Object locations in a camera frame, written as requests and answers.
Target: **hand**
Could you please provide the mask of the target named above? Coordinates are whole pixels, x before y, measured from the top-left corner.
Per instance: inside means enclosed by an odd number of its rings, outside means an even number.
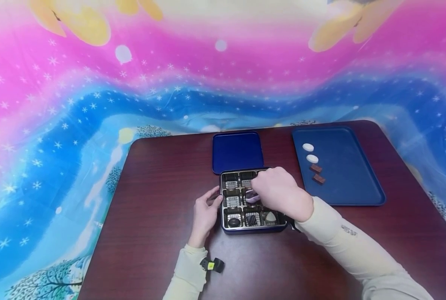
[[[188,245],[191,247],[204,247],[209,231],[216,223],[218,208],[223,201],[223,196],[219,195],[214,200],[211,200],[211,196],[218,190],[219,186],[213,187],[213,189],[196,199],[194,203],[193,227],[188,241]]]
[[[291,174],[282,167],[261,171],[251,180],[251,186],[261,196],[264,206],[295,221],[307,221],[314,211],[311,195],[298,187]]]

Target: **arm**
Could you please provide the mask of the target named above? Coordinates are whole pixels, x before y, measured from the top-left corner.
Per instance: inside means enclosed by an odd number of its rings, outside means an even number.
[[[311,217],[305,222],[295,222],[295,226],[362,282],[363,300],[432,299],[375,240],[343,219],[326,202],[312,198]]]
[[[206,284],[206,271],[199,265],[208,251],[194,248],[188,244],[179,251],[178,262],[174,269],[163,300],[197,300]]]
[[[179,251],[174,275],[163,300],[197,300],[203,290],[206,271],[200,263],[208,254],[204,243],[216,223],[217,211],[223,201],[222,196],[210,200],[218,190],[219,187],[214,187],[194,203],[191,236],[186,246]]]
[[[377,242],[299,188],[283,168],[258,173],[252,187],[265,206],[293,218],[298,230],[363,284],[363,300],[432,300]]]

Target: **blue tray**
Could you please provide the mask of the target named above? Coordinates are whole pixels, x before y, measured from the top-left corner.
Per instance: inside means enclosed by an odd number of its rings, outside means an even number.
[[[299,168],[308,193],[318,196],[330,205],[375,206],[386,202],[386,196],[366,158],[358,139],[349,127],[316,127],[293,130],[293,142]],[[314,151],[303,149],[304,143]],[[323,185],[315,182],[310,170],[308,154],[319,158],[326,179]]]
[[[258,133],[231,132],[213,136],[213,172],[264,167]]]

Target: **person's left hand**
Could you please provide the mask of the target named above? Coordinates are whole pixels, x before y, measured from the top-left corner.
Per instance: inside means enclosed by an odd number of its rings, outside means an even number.
[[[204,247],[209,231],[216,223],[218,208],[223,201],[223,196],[219,195],[214,200],[211,200],[211,196],[218,190],[219,186],[213,187],[213,189],[196,199],[194,203],[193,227],[188,241],[188,245],[191,247]]]

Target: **purple chocolate wrapper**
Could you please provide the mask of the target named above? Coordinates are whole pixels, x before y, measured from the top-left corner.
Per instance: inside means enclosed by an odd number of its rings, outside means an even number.
[[[246,191],[246,202],[255,203],[261,200],[261,197],[254,190]]]

